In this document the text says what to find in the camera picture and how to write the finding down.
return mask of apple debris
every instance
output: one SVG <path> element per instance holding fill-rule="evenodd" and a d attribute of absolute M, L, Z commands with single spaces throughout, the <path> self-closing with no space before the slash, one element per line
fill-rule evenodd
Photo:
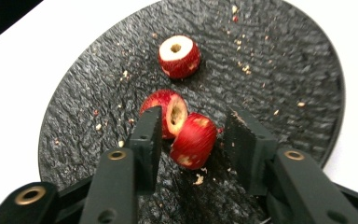
<path fill-rule="evenodd" d="M 187 105 L 183 97 L 176 91 L 162 89 L 152 92 L 144 100 L 140 115 L 146 109 L 160 105 L 162 116 L 162 138 L 173 139 L 179 134 L 187 118 Z"/>
<path fill-rule="evenodd" d="M 200 50 L 189 37 L 174 35 L 160 45 L 158 62 L 169 78 L 189 77 L 199 68 Z"/>
<path fill-rule="evenodd" d="M 190 113 L 172 143 L 170 156 L 187 169 L 199 169 L 208 160 L 216 138 L 217 129 L 209 118 Z"/>
<path fill-rule="evenodd" d="M 193 185 L 201 185 L 203 183 L 203 176 L 196 174 L 197 176 L 197 181 L 193 183 Z"/>

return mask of apple piece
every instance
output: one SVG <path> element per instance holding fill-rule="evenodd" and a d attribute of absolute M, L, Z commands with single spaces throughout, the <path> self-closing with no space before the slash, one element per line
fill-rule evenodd
<path fill-rule="evenodd" d="M 187 105 L 183 97 L 176 91 L 162 89 L 152 92 L 144 100 L 140 115 L 146 109 L 160 105 L 162 116 L 162 138 L 173 139 L 179 134 L 187 118 Z"/>
<path fill-rule="evenodd" d="M 159 47 L 158 62 L 162 71 L 172 79 L 189 77 L 199 68 L 200 50 L 189 37 L 174 35 Z"/>
<path fill-rule="evenodd" d="M 172 143 L 170 156 L 179 165 L 197 170 L 208 160 L 216 138 L 216 126 L 209 118 L 190 113 Z"/>

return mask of white table surface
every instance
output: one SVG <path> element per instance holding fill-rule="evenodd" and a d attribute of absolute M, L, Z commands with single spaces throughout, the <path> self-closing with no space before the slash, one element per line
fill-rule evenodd
<path fill-rule="evenodd" d="M 48 102 L 66 71 L 98 36 L 157 0 L 44 0 L 0 35 L 0 203 L 40 181 L 37 147 Z M 358 1 L 290 0 L 333 43 L 346 83 L 345 118 L 324 167 L 358 191 Z"/>

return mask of red apple slice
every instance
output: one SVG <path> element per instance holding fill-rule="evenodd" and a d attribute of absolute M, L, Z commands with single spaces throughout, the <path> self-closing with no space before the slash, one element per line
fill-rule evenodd
<path fill-rule="evenodd" d="M 187 105 L 183 97 L 173 90 L 163 89 L 154 91 L 144 100 L 140 115 L 146 109 L 161 105 L 162 138 L 173 139 L 179 134 L 187 118 Z"/>
<path fill-rule="evenodd" d="M 179 165 L 197 170 L 213 149 L 217 130 L 213 122 L 199 113 L 191 113 L 172 143 L 170 156 Z"/>
<path fill-rule="evenodd" d="M 172 79 L 189 77 L 199 68 L 200 50 L 189 37 L 174 35 L 159 47 L 158 62 L 162 71 Z"/>

